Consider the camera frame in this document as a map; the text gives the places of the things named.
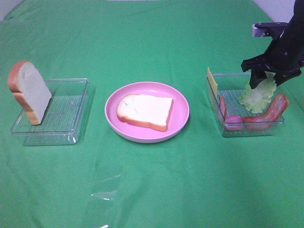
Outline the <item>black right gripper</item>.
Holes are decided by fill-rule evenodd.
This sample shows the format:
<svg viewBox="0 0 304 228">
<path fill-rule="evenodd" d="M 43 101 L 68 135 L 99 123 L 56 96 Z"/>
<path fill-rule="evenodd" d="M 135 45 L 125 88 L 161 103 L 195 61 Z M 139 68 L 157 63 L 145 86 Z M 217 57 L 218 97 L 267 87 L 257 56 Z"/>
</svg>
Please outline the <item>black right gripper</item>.
<svg viewBox="0 0 304 228">
<path fill-rule="evenodd" d="M 266 79 L 266 73 L 276 73 L 274 80 L 277 86 L 297 77 L 294 72 L 303 67 L 301 60 L 304 54 L 304 42 L 302 40 L 273 40 L 267 50 L 256 57 L 244 60 L 241 64 L 242 70 L 251 70 L 249 85 L 255 89 Z"/>
</svg>

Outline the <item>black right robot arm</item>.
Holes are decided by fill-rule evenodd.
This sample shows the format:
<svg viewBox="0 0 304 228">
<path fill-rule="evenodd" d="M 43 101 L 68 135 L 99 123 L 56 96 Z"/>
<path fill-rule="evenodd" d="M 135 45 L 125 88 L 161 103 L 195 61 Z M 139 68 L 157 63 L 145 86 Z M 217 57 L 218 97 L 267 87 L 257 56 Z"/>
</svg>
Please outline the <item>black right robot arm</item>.
<svg viewBox="0 0 304 228">
<path fill-rule="evenodd" d="M 256 23 L 252 25 L 254 37 L 272 37 L 266 51 L 244 60 L 241 68 L 250 70 L 250 88 L 255 89 L 266 79 L 266 72 L 275 73 L 277 86 L 301 75 L 304 67 L 304 2 L 296 0 L 294 15 L 288 23 Z"/>
</svg>

